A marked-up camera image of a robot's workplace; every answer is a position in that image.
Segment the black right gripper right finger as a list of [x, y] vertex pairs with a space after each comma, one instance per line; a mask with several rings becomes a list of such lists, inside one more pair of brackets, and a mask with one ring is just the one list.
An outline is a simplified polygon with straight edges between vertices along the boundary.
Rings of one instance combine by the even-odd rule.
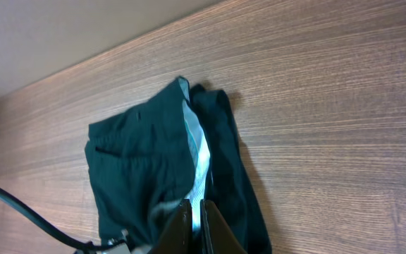
[[247, 254], [213, 201], [202, 200], [200, 211], [204, 253]]

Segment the black shorts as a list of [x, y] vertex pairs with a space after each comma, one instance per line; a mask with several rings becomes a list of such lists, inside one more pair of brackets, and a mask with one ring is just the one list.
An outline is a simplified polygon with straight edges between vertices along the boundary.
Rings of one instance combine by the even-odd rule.
[[246, 252], [272, 251], [224, 91], [177, 77], [146, 102], [92, 123], [88, 136], [103, 243], [125, 238], [131, 248], [153, 246], [185, 199], [199, 238], [200, 203], [210, 200]]

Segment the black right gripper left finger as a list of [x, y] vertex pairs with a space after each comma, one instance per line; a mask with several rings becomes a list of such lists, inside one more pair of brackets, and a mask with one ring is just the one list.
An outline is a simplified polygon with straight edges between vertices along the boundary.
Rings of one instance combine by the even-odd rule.
[[188, 254], [192, 238], [192, 208], [184, 199], [167, 222], [149, 254]]

